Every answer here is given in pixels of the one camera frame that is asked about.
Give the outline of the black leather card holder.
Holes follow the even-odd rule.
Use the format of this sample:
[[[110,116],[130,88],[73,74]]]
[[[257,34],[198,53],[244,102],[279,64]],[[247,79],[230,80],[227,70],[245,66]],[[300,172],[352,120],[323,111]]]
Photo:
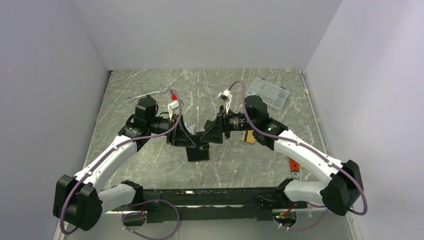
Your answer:
[[[208,142],[201,141],[204,132],[195,132],[189,136],[192,144],[191,147],[186,147],[187,160],[190,163],[203,162],[210,159],[210,145]]]

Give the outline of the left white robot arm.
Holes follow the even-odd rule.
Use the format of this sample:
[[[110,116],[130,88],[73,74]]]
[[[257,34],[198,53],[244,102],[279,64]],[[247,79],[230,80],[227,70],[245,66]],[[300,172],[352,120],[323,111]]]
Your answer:
[[[151,96],[139,99],[125,125],[118,131],[108,148],[92,163],[72,176],[64,174],[56,183],[53,215],[59,219],[63,234],[76,230],[88,231],[100,217],[117,207],[127,206],[137,210],[147,203],[144,188],[125,180],[104,190],[107,180],[153,138],[169,137],[185,127],[183,102],[173,90],[168,104],[168,119],[157,116],[159,105]]]

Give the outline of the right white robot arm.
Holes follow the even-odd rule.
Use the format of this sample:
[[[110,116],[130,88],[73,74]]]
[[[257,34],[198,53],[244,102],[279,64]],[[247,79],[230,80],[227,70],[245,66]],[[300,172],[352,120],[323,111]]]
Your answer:
[[[225,101],[215,120],[207,121],[202,142],[222,144],[234,131],[253,131],[257,143],[281,153],[303,165],[318,178],[315,182],[301,182],[287,178],[275,189],[276,203],[287,208],[293,202],[322,204],[332,213],[344,216],[352,211],[354,203],[361,198],[363,210],[368,211],[360,168],[352,160],[342,162],[333,158],[294,134],[283,123],[271,118],[268,107],[257,95],[244,99],[243,112],[230,110],[232,95],[220,93]]]

